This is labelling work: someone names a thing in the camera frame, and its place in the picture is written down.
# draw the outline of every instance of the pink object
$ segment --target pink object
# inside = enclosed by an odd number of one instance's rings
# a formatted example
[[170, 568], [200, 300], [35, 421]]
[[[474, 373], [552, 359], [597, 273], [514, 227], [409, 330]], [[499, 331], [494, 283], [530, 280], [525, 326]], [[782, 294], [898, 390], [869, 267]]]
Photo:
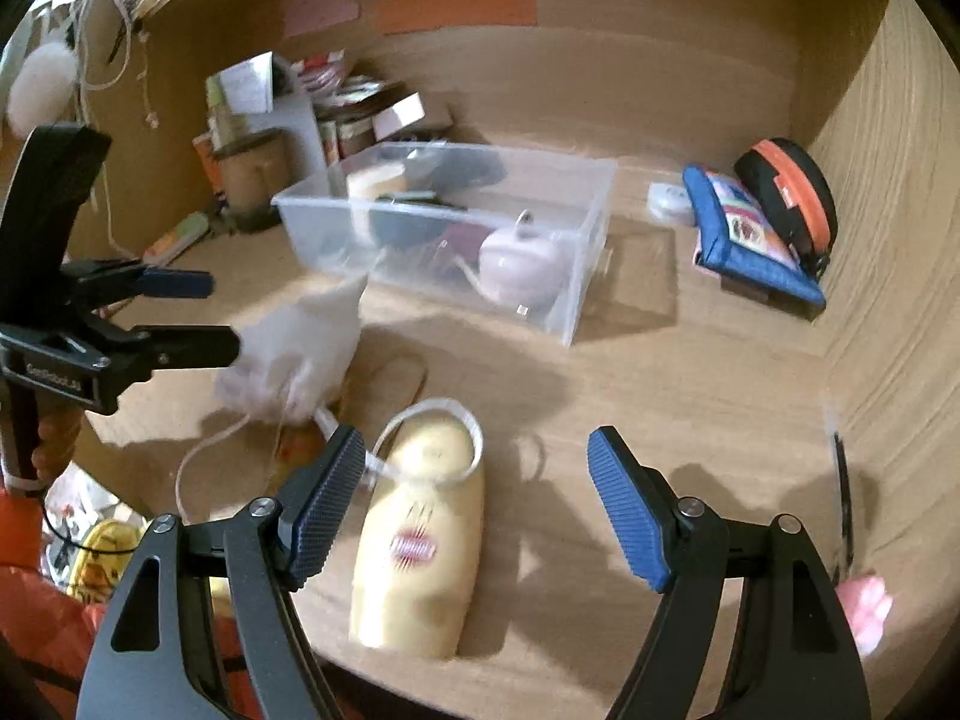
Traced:
[[853, 633], [856, 651], [865, 658], [880, 644], [883, 622], [894, 599], [887, 595], [886, 584], [878, 576], [842, 581], [837, 586], [837, 597]]
[[283, 36], [319, 32], [360, 18], [359, 0], [283, 0]]

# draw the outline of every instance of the orange sticky note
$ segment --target orange sticky note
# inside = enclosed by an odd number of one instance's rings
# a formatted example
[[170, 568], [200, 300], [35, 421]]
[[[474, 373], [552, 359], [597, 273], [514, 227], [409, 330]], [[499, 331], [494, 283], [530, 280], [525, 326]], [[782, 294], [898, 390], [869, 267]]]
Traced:
[[478, 25], [536, 25], [536, 0], [379, 0], [376, 4], [376, 27], [385, 35]]

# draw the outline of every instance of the pink sticky note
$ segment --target pink sticky note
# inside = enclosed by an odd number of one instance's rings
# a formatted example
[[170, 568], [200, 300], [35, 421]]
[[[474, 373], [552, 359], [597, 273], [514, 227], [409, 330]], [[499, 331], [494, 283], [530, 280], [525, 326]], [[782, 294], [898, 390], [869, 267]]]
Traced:
[[283, 0], [284, 37], [318, 32], [358, 18], [358, 0]]

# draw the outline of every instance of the pink flower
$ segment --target pink flower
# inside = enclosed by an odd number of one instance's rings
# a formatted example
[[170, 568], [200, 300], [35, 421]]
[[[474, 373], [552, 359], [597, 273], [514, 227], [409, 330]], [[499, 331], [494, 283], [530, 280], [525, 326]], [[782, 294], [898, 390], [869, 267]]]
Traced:
[[887, 595], [886, 584], [878, 576], [842, 581], [837, 586], [837, 597], [853, 632], [856, 651], [865, 658], [880, 644], [883, 621], [890, 613], [894, 599]]

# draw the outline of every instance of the printed lips design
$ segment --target printed lips design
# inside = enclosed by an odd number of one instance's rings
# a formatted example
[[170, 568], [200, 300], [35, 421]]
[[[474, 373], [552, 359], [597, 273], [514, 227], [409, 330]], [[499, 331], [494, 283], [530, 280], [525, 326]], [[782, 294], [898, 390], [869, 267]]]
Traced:
[[437, 554], [437, 543], [426, 535], [424, 528], [403, 530], [390, 542], [390, 554], [400, 568], [426, 565]]

